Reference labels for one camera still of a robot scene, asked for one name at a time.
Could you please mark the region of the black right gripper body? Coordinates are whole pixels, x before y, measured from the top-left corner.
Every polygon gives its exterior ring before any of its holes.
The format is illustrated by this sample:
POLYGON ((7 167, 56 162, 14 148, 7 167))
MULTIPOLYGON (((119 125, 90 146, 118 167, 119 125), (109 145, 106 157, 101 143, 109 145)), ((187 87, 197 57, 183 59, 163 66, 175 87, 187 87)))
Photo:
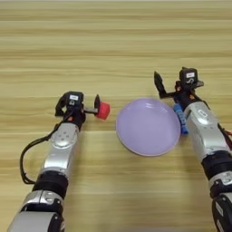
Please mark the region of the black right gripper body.
POLYGON ((176 83, 174 87, 174 92, 166 92, 165 87, 161 86, 159 90, 159 97, 162 98, 172 98, 174 102, 178 102, 179 104, 191 104, 192 102, 196 102, 197 98, 194 94, 185 89, 179 82, 176 83))

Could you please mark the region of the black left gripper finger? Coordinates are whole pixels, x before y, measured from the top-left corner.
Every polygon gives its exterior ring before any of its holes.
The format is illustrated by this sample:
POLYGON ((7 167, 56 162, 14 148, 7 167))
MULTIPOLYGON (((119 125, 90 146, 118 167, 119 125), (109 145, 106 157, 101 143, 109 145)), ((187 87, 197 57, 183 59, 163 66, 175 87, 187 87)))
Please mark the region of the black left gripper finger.
POLYGON ((56 117, 62 117, 64 115, 63 108, 66 103, 66 95, 64 94, 59 101, 57 102, 55 106, 55 116, 56 117))
POLYGON ((95 100, 94 100, 94 115, 98 115, 100 111, 100 106, 101 106, 101 99, 99 94, 96 95, 95 100))

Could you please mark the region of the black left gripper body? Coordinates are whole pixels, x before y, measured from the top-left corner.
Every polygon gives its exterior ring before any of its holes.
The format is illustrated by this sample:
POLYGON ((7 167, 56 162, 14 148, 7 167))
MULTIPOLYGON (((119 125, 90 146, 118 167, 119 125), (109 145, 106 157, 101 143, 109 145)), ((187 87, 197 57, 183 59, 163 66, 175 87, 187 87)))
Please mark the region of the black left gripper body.
POLYGON ((85 123, 87 113, 94 114, 95 109, 87 108, 83 105, 68 106, 63 115, 63 122, 72 123, 80 129, 85 123))

